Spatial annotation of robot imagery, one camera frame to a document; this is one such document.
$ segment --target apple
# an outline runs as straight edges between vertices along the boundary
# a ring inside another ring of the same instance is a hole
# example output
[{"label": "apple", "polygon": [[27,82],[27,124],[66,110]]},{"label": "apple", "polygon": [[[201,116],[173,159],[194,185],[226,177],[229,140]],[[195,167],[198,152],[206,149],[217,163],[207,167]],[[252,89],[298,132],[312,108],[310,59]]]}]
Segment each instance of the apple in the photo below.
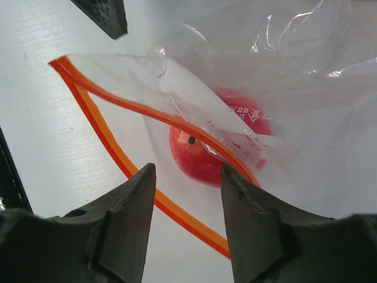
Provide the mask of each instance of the apple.
[{"label": "apple", "polygon": [[[250,97],[228,88],[213,90],[257,134],[271,135],[264,111]],[[220,187],[220,172],[224,161],[212,156],[195,137],[175,127],[170,127],[169,143],[177,166],[193,180],[211,187]],[[262,160],[257,169],[265,165]]]}]

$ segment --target apple stem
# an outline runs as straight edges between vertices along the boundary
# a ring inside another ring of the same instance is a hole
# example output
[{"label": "apple stem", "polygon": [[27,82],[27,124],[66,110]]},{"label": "apple stem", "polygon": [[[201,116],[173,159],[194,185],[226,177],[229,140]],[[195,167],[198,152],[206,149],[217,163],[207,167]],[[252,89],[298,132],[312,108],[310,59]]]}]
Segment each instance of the apple stem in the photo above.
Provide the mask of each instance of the apple stem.
[{"label": "apple stem", "polygon": [[190,137],[188,138],[187,142],[188,142],[189,144],[194,144],[194,143],[195,143],[195,137],[190,136]]}]

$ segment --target orange zip strip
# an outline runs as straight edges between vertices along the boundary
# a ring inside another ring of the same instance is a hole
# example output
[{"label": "orange zip strip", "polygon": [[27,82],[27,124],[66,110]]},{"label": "orange zip strip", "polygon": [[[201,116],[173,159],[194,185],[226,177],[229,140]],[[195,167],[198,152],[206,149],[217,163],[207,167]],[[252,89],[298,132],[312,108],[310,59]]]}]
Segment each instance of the orange zip strip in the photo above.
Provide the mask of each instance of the orange zip strip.
[{"label": "orange zip strip", "polygon": [[[257,180],[248,170],[245,164],[243,164],[243,162],[226,146],[211,137],[211,135],[207,134],[202,129],[184,120],[176,119],[174,116],[169,114],[157,111],[151,107],[136,103],[134,101],[119,98],[107,92],[79,72],[66,56],[50,62],[50,65],[60,74],[67,86],[70,88],[82,111],[87,116],[87,119],[95,130],[97,136],[100,138],[118,167],[128,178],[134,175],[138,169],[117,144],[97,105],[88,94],[88,91],[110,103],[137,113],[141,113],[156,120],[160,120],[183,130],[192,136],[198,137],[199,140],[203,141],[205,144],[208,144],[214,150],[218,151],[222,156],[224,156],[232,166],[246,176],[251,182],[259,186]],[[230,258],[229,247],[226,239],[198,221],[196,218],[192,217],[158,189],[156,190],[155,205],[183,228],[191,232],[206,244],[210,245],[219,253],[223,254],[227,258]]]}]

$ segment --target white surface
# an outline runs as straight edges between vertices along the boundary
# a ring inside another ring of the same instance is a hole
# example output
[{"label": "white surface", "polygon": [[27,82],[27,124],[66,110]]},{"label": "white surface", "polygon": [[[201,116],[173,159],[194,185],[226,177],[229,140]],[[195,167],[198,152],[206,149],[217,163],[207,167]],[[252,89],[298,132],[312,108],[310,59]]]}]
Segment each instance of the white surface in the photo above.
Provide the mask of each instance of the white surface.
[{"label": "white surface", "polygon": [[[144,54],[180,17],[203,12],[195,5],[202,1],[186,2],[125,0],[130,34],[118,41],[69,0],[0,2],[0,125],[36,214],[63,215],[125,181],[47,62],[73,52]],[[371,5],[354,4],[355,18],[377,39]],[[177,251],[190,265],[178,263]],[[209,261],[213,253],[155,208],[144,282],[231,282],[229,261]],[[221,278],[203,278],[218,270],[224,271]]]}]

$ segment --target ziplock bag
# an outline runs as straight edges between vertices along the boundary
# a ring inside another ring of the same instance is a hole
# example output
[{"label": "ziplock bag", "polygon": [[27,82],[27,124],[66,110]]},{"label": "ziplock bag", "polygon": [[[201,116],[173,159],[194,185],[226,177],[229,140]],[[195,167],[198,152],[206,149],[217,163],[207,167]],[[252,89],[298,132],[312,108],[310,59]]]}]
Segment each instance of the ziplock bag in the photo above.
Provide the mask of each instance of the ziplock bag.
[{"label": "ziplock bag", "polygon": [[[371,197],[358,195],[358,166],[376,138],[364,137],[375,127],[376,74],[326,73],[349,18],[349,1],[237,1],[176,26],[145,57],[68,55],[51,65],[125,175],[155,163],[156,206],[229,257],[220,190],[181,171],[171,127],[286,202],[333,217],[359,212]],[[260,122],[268,130],[258,133]]]}]

